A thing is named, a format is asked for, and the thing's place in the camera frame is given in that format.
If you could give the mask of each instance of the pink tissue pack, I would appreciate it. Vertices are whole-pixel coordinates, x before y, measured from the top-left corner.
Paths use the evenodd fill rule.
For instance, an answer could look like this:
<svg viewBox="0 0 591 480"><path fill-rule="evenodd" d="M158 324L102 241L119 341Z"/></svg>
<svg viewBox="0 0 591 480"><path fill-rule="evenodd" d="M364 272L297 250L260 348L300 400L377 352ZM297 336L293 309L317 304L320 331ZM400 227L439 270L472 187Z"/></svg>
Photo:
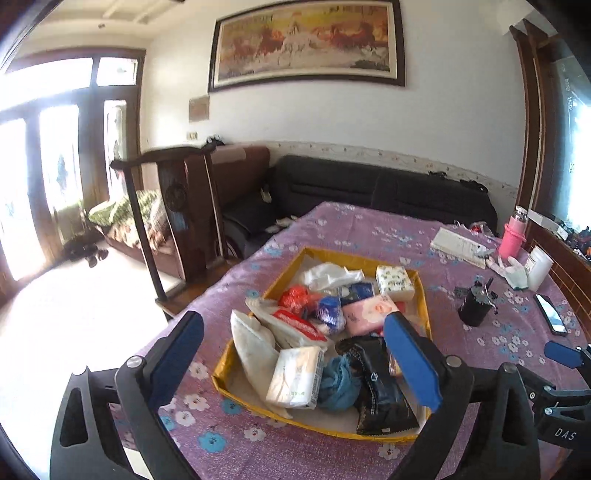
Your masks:
<svg viewBox="0 0 591 480"><path fill-rule="evenodd" d="M380 330L384 320L398 307L387 295L376 295L370 299L359 300L343 307L347 324L345 329L351 336L366 335Z"/></svg>

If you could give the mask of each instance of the wooden furniture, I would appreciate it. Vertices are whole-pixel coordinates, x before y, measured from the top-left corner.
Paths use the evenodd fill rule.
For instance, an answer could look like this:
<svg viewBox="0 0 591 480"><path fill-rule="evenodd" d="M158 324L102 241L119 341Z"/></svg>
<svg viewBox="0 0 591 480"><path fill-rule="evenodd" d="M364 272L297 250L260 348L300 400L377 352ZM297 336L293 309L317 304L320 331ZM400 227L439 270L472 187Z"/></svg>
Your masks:
<svg viewBox="0 0 591 480"><path fill-rule="evenodd" d="M550 276L569 301L586 337L591 339L591 266L551 232L530 222L526 248L531 251L535 246L554 260Z"/></svg>
<svg viewBox="0 0 591 480"><path fill-rule="evenodd" d="M524 20L525 33L514 27L525 89L525 142L517 205L543 215L550 213L550 199L558 195L554 165L560 154L563 129L558 109L558 78L552 63L571 55L560 35L549 37ZM591 267L564 242L536 223L525 232L526 249L539 245L552 259L550 275L569 301L585 335L591 339Z"/></svg>
<svg viewBox="0 0 591 480"><path fill-rule="evenodd" d="M228 258L217 187L213 179L211 153L215 148L215 145L207 144L203 148L152 150L135 160L111 162L111 168L124 172L142 254L156 290L156 302L169 320L217 282L235 263ZM147 163L157 165L158 181L181 264L183 282L168 292L164 291L158 275L131 175L134 167ZM215 219L219 252L210 242L209 213Z"/></svg>

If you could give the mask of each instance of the tiled floor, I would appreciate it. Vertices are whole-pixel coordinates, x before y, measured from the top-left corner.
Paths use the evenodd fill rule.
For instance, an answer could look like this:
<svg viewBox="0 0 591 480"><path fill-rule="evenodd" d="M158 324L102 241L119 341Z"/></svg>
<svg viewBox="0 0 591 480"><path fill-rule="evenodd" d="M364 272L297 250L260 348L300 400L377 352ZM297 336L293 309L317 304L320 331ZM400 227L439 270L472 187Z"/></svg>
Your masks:
<svg viewBox="0 0 591 480"><path fill-rule="evenodd" d="M178 279L161 274L165 290ZM109 249L95 268L65 263L0 310L0 423L49 476L51 437L73 370L116 368L166 326L146 267Z"/></svg>

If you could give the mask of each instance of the blue gripper pad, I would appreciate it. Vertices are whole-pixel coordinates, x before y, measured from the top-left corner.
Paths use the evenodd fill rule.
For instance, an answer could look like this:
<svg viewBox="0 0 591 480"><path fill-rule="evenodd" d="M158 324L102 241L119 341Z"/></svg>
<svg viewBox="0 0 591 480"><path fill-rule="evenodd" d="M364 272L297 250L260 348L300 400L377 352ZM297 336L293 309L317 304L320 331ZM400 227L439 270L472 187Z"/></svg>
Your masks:
<svg viewBox="0 0 591 480"><path fill-rule="evenodd" d="M186 320L186 324L181 331L171 332L171 336L174 333L178 333L178 335L165 351L159 351L161 348L159 341L166 338L158 340L150 350L150 352L154 351L157 357L156 366L151 373L152 392L147 402L152 411L158 410L161 405L170 403L203 341L205 325L201 315L189 310L174 330L182 327L181 323L184 323L184 320Z"/></svg>
<svg viewBox="0 0 591 480"><path fill-rule="evenodd" d="M544 355L565 367L577 368L583 365L583 357L577 350L573 350L557 342L548 342L544 345Z"/></svg>
<svg viewBox="0 0 591 480"><path fill-rule="evenodd" d="M384 321L384 339L413 391L419 404L435 412L442 402L437 372L416 344L412 335L398 320L407 322L400 312L391 313Z"/></svg>

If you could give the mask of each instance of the black package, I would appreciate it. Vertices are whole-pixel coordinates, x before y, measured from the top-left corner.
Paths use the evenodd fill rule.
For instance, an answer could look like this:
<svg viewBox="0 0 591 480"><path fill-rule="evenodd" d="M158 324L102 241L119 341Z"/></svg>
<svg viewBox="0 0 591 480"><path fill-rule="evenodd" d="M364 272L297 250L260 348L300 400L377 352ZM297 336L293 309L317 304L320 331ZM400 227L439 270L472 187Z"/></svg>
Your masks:
<svg viewBox="0 0 591 480"><path fill-rule="evenodd" d="M348 353L351 369L363 376L361 392L355 401L359 411L357 434L385 435L418 427L407 399L396 379L390 376L383 337L346 338L336 344L336 351L339 355Z"/></svg>

